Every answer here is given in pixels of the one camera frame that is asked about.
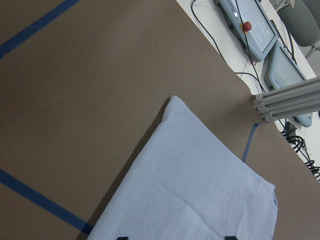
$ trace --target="white desk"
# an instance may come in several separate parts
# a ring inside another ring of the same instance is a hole
[[[202,29],[201,25],[197,22],[191,11],[191,0],[177,0],[186,14],[191,18],[194,24],[202,31],[208,41],[216,49],[216,46],[209,35]],[[280,35],[282,36],[285,44],[290,49],[290,41],[280,17],[278,16],[275,9],[272,7],[269,0],[262,0],[261,5],[266,12],[266,15],[269,19],[273,20],[276,24]],[[255,75],[254,69],[249,61],[248,56],[244,53],[243,47],[239,40],[232,34],[229,30],[225,18],[221,9],[214,3],[213,0],[197,0],[193,5],[193,10],[208,32],[212,35],[216,41],[221,54],[226,60],[229,67],[234,72],[246,72]],[[294,39],[293,48],[294,48],[294,57],[296,59],[297,65],[307,79],[315,78],[316,75],[310,65],[308,64],[306,58],[300,51],[297,43]],[[257,62],[255,66],[260,82],[263,85],[264,89],[268,89],[264,78],[262,76],[263,62]],[[259,84],[257,81],[247,74],[242,74],[239,76],[246,85],[250,88],[250,91],[253,95],[261,93]],[[303,137],[306,140],[308,147],[308,152],[310,157],[315,160],[315,166],[320,166],[320,149],[318,147],[318,135],[320,134],[320,119],[318,113],[313,113],[312,126],[311,127],[301,127],[294,122],[293,118],[289,118],[289,121],[292,122],[298,129],[296,134]],[[275,123],[279,130],[282,131],[283,127],[279,122]]]

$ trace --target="light blue towel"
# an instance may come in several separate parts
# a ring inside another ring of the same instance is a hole
[[[271,240],[275,187],[173,96],[89,240]]]

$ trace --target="towel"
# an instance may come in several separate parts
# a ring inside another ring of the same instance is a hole
[[[275,186],[172,96],[89,240],[271,240]]]

